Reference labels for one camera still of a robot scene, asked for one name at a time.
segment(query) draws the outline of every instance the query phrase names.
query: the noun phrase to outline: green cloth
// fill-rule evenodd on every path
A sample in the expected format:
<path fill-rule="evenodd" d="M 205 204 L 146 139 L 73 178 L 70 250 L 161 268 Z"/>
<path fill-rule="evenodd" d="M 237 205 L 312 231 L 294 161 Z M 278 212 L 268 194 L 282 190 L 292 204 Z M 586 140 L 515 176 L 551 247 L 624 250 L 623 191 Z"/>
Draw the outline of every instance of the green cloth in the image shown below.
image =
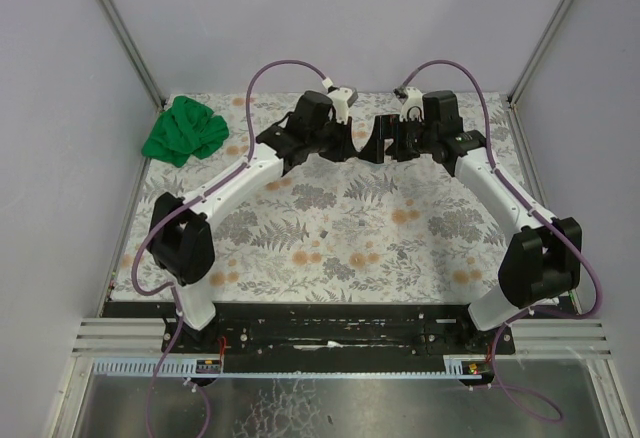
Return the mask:
<path fill-rule="evenodd" d="M 211 156 L 229 137 L 224 118 L 186 96 L 177 96 L 151 130 L 142 154 L 181 167 L 190 155 Z"/>

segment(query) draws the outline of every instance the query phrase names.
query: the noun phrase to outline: white wall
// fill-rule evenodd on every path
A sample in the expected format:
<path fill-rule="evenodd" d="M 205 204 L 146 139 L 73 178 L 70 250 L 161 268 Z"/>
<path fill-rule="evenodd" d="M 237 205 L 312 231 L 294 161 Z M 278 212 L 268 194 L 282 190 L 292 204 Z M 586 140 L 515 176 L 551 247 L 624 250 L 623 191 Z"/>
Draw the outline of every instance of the white wall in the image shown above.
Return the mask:
<path fill-rule="evenodd" d="M 95 0 L 0 0 L 0 435 L 37 437 L 153 107 Z"/>
<path fill-rule="evenodd" d="M 601 274 L 601 317 L 636 419 L 639 92 L 640 0 L 577 0 L 519 106 L 552 208 L 581 223 Z"/>
<path fill-rule="evenodd" d="M 487 90 L 516 81 L 559 0 L 114 0 L 165 93 L 244 91 L 263 64 L 313 62 L 334 81 L 390 91 L 418 64 L 458 60 Z M 308 71 L 270 72 L 264 91 L 317 86 Z M 468 90 L 430 70 L 427 87 Z"/>

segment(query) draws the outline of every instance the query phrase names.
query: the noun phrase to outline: floral pattern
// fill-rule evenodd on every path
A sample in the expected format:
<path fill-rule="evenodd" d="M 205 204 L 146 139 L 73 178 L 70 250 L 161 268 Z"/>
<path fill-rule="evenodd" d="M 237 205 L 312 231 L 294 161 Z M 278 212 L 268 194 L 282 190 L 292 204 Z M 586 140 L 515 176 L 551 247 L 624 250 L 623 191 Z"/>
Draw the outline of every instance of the floral pattern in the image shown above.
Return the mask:
<path fill-rule="evenodd" d="M 231 136 L 213 156 L 180 169 L 152 161 L 110 299 L 143 300 L 131 286 L 132 257 L 148 232 L 155 199 L 209 181 L 248 149 L 244 99 L 196 94 L 227 120 Z M 298 94 L 252 99 L 257 131 L 292 110 Z M 486 99 L 494 153 L 522 182 L 498 94 Z M 458 94 L 466 129 L 484 130 L 473 94 Z M 376 114 L 398 110 L 391 94 L 361 93 L 353 138 L 364 146 Z M 216 262 L 207 275 L 214 301 L 465 303 L 497 281 L 505 252 L 500 229 L 476 197 L 429 157 L 373 165 L 331 163 L 316 155 L 239 204 L 214 232 Z M 145 253 L 145 288 L 166 281 Z M 153 299 L 170 300 L 163 292 Z"/>

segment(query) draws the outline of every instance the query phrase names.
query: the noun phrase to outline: purple cable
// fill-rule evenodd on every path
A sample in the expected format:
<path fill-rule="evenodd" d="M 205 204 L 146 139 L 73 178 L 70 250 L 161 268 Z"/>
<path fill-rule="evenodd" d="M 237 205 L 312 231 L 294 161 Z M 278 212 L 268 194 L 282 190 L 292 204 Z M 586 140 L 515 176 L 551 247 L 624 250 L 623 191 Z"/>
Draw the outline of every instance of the purple cable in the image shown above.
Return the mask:
<path fill-rule="evenodd" d="M 145 290 L 140 286 L 140 283 L 138 282 L 138 267 L 140 266 L 140 261 L 142 260 L 142 255 L 144 254 L 144 251 L 147 249 L 147 246 L 149 246 L 149 243 L 151 243 L 151 240 L 153 240 L 153 238 L 158 234 L 158 232 L 167 223 L 169 223 L 171 220 L 173 220 L 175 217 L 177 217 L 181 213 L 183 213 L 186 210 L 190 209 L 192 206 L 194 206 L 194 205 L 206 200 L 207 197 L 209 197 L 211 194 L 215 193 L 221 187 L 223 187 L 224 185 L 229 183 L 233 178 L 238 176 L 240 173 L 242 173 L 242 171 L 245 168 L 247 168 L 249 166 L 249 163 L 251 162 L 251 159 L 253 158 L 253 155 L 255 153 L 255 132 L 254 132 L 254 129 L 253 129 L 253 123 L 251 122 L 251 92 L 253 91 L 253 87 L 256 84 L 256 81 L 258 80 L 258 78 L 265 71 L 267 71 L 268 69 L 273 68 L 274 66 L 278 66 L 278 65 L 301 65 L 301 66 L 305 66 L 305 67 L 315 71 L 323 80 L 326 79 L 326 77 L 327 77 L 324 73 L 322 73 L 322 71 L 320 71 L 318 68 L 316 68 L 312 64 L 306 63 L 304 61 L 299 61 L 299 60 L 279 60 L 279 61 L 274 61 L 274 62 L 269 63 L 269 64 L 263 66 L 262 68 L 260 68 L 260 70 L 258 70 L 258 72 L 253 76 L 253 78 L 249 82 L 249 87 L 247 88 L 247 95 L 246 95 L 246 102 L 245 102 L 246 108 L 245 109 L 246 109 L 246 114 L 247 114 L 247 116 L 246 116 L 247 130 L 249 132 L 249 153 L 247 155 L 246 162 L 242 162 L 238 166 L 238 168 L 236 168 L 231 173 L 229 173 L 227 176 L 225 176 L 223 179 L 221 179 L 220 181 L 215 183 L 211 188 L 206 190 L 202 194 L 202 196 L 197 196 L 196 198 L 184 203 L 183 205 L 179 206 L 174 211 L 169 213 L 167 216 L 165 216 L 162 220 L 160 220 L 149 231 L 149 234 L 142 241 L 142 244 L 138 248 L 138 251 L 136 252 L 136 256 L 133 259 L 133 263 L 131 265 L 131 283 L 133 285 L 133 288 L 136 290 L 136 292 L 139 293 L 142 296 L 153 296 L 153 295 L 156 295 L 156 294 L 160 293 L 161 291 L 163 291 L 163 290 L 165 290 L 167 288 L 171 288 L 171 293 L 172 293 L 173 299 L 174 299 L 174 301 L 176 303 L 176 310 L 177 310 L 178 316 L 179 316 L 178 325 L 176 327 L 176 331 L 174 332 L 173 337 L 171 338 L 171 341 L 169 342 L 169 344 L 165 348 L 164 353 L 160 357 L 160 360 L 158 360 L 158 363 L 156 364 L 156 366 L 153 369 L 153 374 L 151 375 L 151 383 L 149 383 L 149 390 L 147 391 L 147 401 L 146 401 L 146 406 L 145 406 L 145 424 L 146 424 L 146 427 L 147 427 L 147 434 L 151 438 L 153 438 L 153 431 L 151 429 L 151 417 L 150 417 L 150 413 L 149 413 L 150 405 L 151 405 L 151 390 L 153 389 L 153 384 L 155 383 L 156 379 L 158 378 L 158 372 L 160 371 L 160 367 L 162 366 L 162 363 L 164 363 L 164 360 L 167 358 L 167 356 L 171 352 L 171 349 L 173 348 L 173 346 L 175 345 L 176 341 L 178 340 L 178 337 L 180 336 L 180 333 L 181 333 L 183 325 L 184 325 L 184 316 L 183 316 L 183 313 L 182 313 L 182 304 L 180 303 L 180 297 L 178 296 L 178 293 L 176 292 L 175 285 L 171 281 L 167 281 L 166 283 L 163 283 L 162 285 L 158 286 L 157 288 L 154 288 L 153 290 Z M 202 391 L 199 387 L 196 387 L 196 389 L 198 390 L 198 392 L 202 395 L 202 397 L 204 399 L 205 408 L 206 408 L 206 412 L 207 412 L 206 413 L 205 423 L 204 423 L 202 429 L 200 430 L 200 433 L 198 433 L 198 436 L 196 437 L 196 438 L 201 438 L 202 436 L 204 436 L 204 433 L 206 432 L 207 427 L 209 426 L 209 421 L 211 420 L 211 407 L 209 405 L 209 400 L 207 399 L 207 396 L 204 393 L 204 391 Z"/>
<path fill-rule="evenodd" d="M 474 76 L 471 74 L 471 72 L 467 68 L 465 68 L 464 66 L 460 65 L 459 63 L 456 63 L 455 61 L 450 61 L 450 60 L 432 60 L 432 61 L 428 61 L 426 63 L 423 63 L 418 68 L 416 68 L 407 77 L 407 79 L 404 80 L 403 86 L 407 86 L 409 83 L 411 83 L 411 80 L 413 80 L 416 77 L 416 75 L 418 73 L 420 73 L 420 71 L 422 71 L 425 68 L 427 68 L 429 66 L 432 66 L 432 65 L 448 65 L 448 66 L 452 66 L 454 68 L 457 68 L 461 72 L 463 72 L 467 76 L 467 78 L 469 78 L 469 80 L 473 84 L 473 87 L 474 87 L 476 93 L 478 94 L 478 98 L 480 98 L 480 104 L 482 105 L 482 113 L 484 115 L 484 129 L 485 129 L 485 135 L 486 135 L 487 160 L 489 161 L 489 164 L 491 165 L 492 171 L 498 177 L 500 182 L 509 190 L 509 192 L 522 204 L 522 206 L 525 207 L 527 212 L 529 212 L 531 214 L 531 216 L 533 216 L 543 226 L 545 226 L 549 231 L 551 231 L 551 233 L 553 233 L 553 235 L 556 238 L 558 238 L 571 251 L 571 253 L 573 253 L 573 255 L 576 258 L 578 258 L 578 261 L 580 261 L 582 266 L 584 266 L 584 268 L 587 270 L 587 273 L 589 273 L 589 276 L 591 277 L 591 280 L 593 281 L 593 286 L 594 286 L 595 292 L 596 292 L 595 293 L 596 294 L 596 299 L 595 299 L 595 302 L 593 304 L 593 307 L 588 312 L 583 313 L 582 315 L 571 315 L 569 313 L 564 313 L 562 311 L 549 310 L 549 309 L 546 309 L 546 308 L 541 308 L 539 306 L 534 306 L 532 309 L 534 309 L 536 311 L 539 311 L 541 313 L 548 314 L 548 315 L 557 316 L 557 317 L 560 317 L 560 318 L 570 318 L 570 319 L 585 319 L 585 318 L 589 318 L 589 317 L 595 315 L 600 310 L 600 307 L 602 306 L 602 284 L 600 282 L 600 278 L 598 277 L 598 274 L 596 273 L 596 271 L 593 268 L 593 266 L 591 266 L 591 263 L 589 263 L 589 261 L 580 252 L 580 250 L 578 250 L 578 248 L 573 243 L 571 243 L 571 241 L 569 241 L 569 239 L 566 236 L 564 236 L 562 233 L 560 233 L 560 231 L 558 229 L 556 229 L 556 227 L 553 226 L 553 224 L 551 224 L 538 211 L 536 211 L 534 209 L 533 205 L 531 203 L 529 203 L 529 201 L 517 190 L 517 188 L 515 186 L 513 186 L 513 184 L 507 179 L 507 177 L 504 176 L 502 171 L 500 171 L 500 169 L 497 168 L 497 162 L 496 162 L 495 157 L 493 156 L 493 151 L 492 151 L 492 147 L 491 147 L 491 124 L 490 124 L 490 121 L 489 121 L 489 110 L 487 108 L 487 102 L 484 99 L 484 95 L 482 94 L 482 89 L 480 88 L 480 85 L 478 84 L 478 81 L 474 78 Z M 498 340 L 502 336 L 502 333 L 504 332 L 506 327 L 509 324 L 513 323 L 514 321 L 522 318 L 527 313 L 528 313 L 528 310 L 523 310 L 520 313 L 518 313 L 516 316 L 511 318 L 510 320 L 508 320 L 505 323 L 503 323 L 502 326 L 500 326 L 500 328 L 498 329 L 498 331 L 496 333 L 495 338 L 493 339 L 493 343 L 492 343 L 492 346 L 491 346 L 491 356 L 492 357 L 496 356 L 496 348 L 498 346 Z M 529 390 L 527 388 L 518 388 L 518 387 L 505 385 L 502 382 L 502 378 L 500 378 L 500 375 L 498 374 L 498 370 L 496 370 L 495 359 L 491 360 L 491 366 L 493 368 L 493 374 L 495 375 L 496 380 L 498 381 L 500 388 L 504 391 L 504 393 L 507 395 L 507 397 L 518 408 L 520 408 L 522 411 L 524 411 L 527 415 L 529 415 L 529 416 L 531 416 L 531 417 L 533 417 L 533 418 L 535 418 L 537 420 L 543 421 L 545 423 L 559 424 L 559 423 L 562 423 L 564 421 L 564 415 L 562 413 L 562 410 L 560 409 L 560 407 L 557 404 L 555 404 L 553 401 L 551 401 L 549 398 L 545 397 L 544 395 L 538 393 L 537 391 Z M 535 412 L 529 410 L 524 405 L 522 405 L 518 400 L 516 400 L 511 395 L 509 390 L 519 391 L 521 393 L 527 393 L 527 394 L 530 394 L 532 396 L 535 396 L 535 397 L 541 399 L 542 401 L 547 403 L 549 406 L 551 406 L 558 413 L 558 418 L 547 418 L 544 415 L 540 415 L 538 413 L 535 413 Z"/>

